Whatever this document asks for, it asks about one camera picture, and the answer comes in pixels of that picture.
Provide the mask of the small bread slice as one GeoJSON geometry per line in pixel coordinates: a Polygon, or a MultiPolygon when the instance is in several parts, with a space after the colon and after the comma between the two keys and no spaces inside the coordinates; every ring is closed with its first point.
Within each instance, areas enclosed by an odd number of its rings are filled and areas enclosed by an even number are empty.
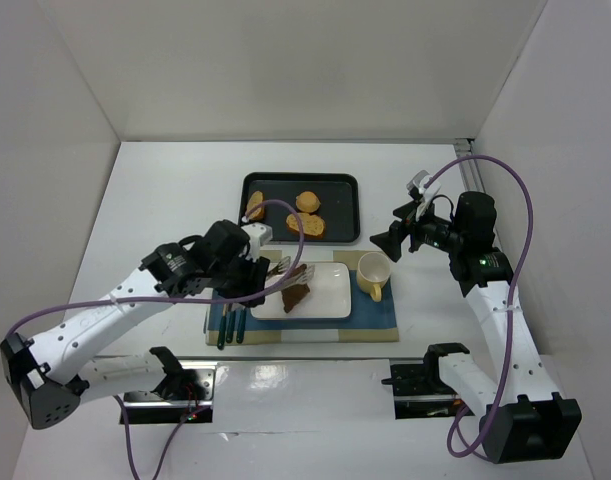
{"type": "Polygon", "coordinates": [[[265,201],[264,194],[257,190],[252,193],[250,196],[246,209],[245,215],[246,219],[249,222],[261,221],[265,217],[265,207],[263,206],[263,202],[265,201]]]}

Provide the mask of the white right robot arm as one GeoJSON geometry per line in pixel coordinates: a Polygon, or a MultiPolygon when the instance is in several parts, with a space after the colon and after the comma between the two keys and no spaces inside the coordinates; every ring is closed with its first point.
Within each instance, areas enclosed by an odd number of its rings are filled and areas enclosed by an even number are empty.
{"type": "Polygon", "coordinates": [[[395,221],[372,242],[392,261],[427,245],[447,253],[450,272],[484,334],[496,376],[490,378],[461,343],[429,346],[424,367],[429,384],[456,393],[459,417],[473,414],[482,437],[475,445],[494,464],[554,460],[569,446],[582,413],[545,369],[524,319],[514,272],[494,245],[497,217],[487,194],[466,192],[454,215],[434,212],[433,197],[417,189],[394,210],[395,221]]]}

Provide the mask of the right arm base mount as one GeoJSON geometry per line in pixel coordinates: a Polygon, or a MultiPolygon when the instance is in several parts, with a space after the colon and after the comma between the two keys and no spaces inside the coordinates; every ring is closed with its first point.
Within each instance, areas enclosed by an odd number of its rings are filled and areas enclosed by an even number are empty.
{"type": "Polygon", "coordinates": [[[381,384],[392,390],[397,420],[454,417],[464,405],[450,387],[430,382],[420,360],[391,360],[390,374],[381,384]]]}

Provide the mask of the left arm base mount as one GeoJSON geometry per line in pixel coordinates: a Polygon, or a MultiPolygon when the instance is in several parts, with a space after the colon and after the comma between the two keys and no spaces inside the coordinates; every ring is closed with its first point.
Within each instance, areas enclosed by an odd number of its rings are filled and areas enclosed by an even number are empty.
{"type": "Polygon", "coordinates": [[[189,424],[213,421],[215,362],[183,361],[188,381],[174,393],[134,391],[123,395],[127,418],[133,425],[172,425],[189,416],[189,424]]]}

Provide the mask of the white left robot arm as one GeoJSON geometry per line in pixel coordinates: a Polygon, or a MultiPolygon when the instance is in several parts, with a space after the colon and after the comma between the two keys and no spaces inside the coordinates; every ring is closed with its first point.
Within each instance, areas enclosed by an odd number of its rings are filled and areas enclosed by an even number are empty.
{"type": "Polygon", "coordinates": [[[0,344],[2,364],[30,425],[57,425],[86,402],[132,391],[173,398],[191,391],[196,377],[166,347],[112,358],[100,352],[174,303],[214,290],[222,299],[254,306],[269,268],[260,254],[270,227],[215,222],[205,235],[166,243],[146,256],[125,280],[97,302],[43,333],[17,331],[0,344]]]}

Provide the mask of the brown croissant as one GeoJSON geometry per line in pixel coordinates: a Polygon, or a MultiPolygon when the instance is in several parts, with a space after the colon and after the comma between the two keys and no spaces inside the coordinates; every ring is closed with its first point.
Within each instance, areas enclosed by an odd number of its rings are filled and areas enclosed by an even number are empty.
{"type": "Polygon", "coordinates": [[[283,311],[290,313],[310,292],[308,283],[315,268],[307,264],[298,266],[288,277],[281,289],[283,311]]]}

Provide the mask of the metal kitchen tongs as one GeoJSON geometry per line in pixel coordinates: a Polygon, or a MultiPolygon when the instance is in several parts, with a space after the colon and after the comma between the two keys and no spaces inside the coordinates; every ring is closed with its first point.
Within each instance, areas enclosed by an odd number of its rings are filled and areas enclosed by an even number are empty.
{"type": "Polygon", "coordinates": [[[283,257],[278,263],[271,264],[265,277],[264,289],[270,293],[283,291],[296,286],[307,286],[314,278],[314,264],[299,264],[290,274],[291,258],[283,257]]]}

